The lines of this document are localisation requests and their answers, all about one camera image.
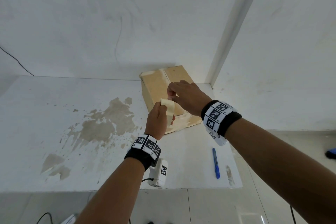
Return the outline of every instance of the white sensor device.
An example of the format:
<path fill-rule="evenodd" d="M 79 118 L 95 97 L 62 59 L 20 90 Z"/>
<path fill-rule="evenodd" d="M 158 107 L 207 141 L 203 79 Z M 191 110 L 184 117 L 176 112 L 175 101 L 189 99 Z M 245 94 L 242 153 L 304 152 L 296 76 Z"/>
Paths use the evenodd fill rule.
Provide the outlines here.
<path fill-rule="evenodd" d="M 154 180 L 148 180 L 148 184 L 153 187 L 162 188 L 166 183 L 168 162 L 159 158 L 155 168 L 150 168 L 149 177 Z"/>

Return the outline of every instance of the person's right hand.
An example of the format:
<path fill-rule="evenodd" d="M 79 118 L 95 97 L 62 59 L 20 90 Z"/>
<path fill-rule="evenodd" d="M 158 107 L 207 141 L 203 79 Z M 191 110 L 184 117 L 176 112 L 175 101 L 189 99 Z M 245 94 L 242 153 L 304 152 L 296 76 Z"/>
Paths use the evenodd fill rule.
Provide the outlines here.
<path fill-rule="evenodd" d="M 168 100 L 173 100 L 192 115 L 201 116 L 203 107 L 212 99 L 199 89 L 196 83 L 185 80 L 171 82 L 167 89 Z"/>

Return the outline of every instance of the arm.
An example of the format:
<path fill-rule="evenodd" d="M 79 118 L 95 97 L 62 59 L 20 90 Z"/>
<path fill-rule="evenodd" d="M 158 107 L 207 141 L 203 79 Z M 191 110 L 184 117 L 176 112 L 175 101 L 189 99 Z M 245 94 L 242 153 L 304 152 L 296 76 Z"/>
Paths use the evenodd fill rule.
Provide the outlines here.
<path fill-rule="evenodd" d="M 167 129 L 166 111 L 167 107 L 159 102 L 154 105 L 147 118 L 145 134 L 157 140 L 163 137 Z M 145 167 L 139 160 L 126 158 L 86 205 L 76 224 L 128 223 L 144 172 Z"/>
<path fill-rule="evenodd" d="M 195 83 L 170 83 L 168 99 L 201 116 L 210 101 Z M 245 119 L 222 135 L 250 167 L 308 223 L 334 223 L 336 175 L 317 161 Z"/>

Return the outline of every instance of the person's left hand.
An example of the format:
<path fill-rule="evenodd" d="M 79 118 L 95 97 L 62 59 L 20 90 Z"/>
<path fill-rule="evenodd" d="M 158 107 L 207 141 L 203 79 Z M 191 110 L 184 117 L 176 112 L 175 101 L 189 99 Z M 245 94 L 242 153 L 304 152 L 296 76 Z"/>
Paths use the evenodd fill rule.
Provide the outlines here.
<path fill-rule="evenodd" d="M 167 130 L 167 107 L 156 102 L 147 117 L 145 134 L 149 134 L 156 140 L 160 140 Z"/>

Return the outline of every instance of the tile floor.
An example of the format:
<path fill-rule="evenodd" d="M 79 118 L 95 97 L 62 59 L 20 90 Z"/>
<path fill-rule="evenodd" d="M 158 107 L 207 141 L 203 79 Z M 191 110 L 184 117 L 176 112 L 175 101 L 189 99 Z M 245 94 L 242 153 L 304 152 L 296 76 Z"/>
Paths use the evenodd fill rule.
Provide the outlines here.
<path fill-rule="evenodd" d="M 336 161 L 325 158 L 336 147 L 336 134 L 328 132 L 272 132 L 336 173 Z M 241 189 L 189 189 L 140 191 L 131 216 L 132 224 L 280 224 L 293 223 L 289 205 L 265 184 L 234 149 L 243 182 Z M 49 211 L 60 223 L 79 213 L 94 192 L 3 193 L 0 223 L 35 224 Z M 295 213 L 297 224 L 306 223 Z M 40 224 L 49 224 L 45 216 Z"/>

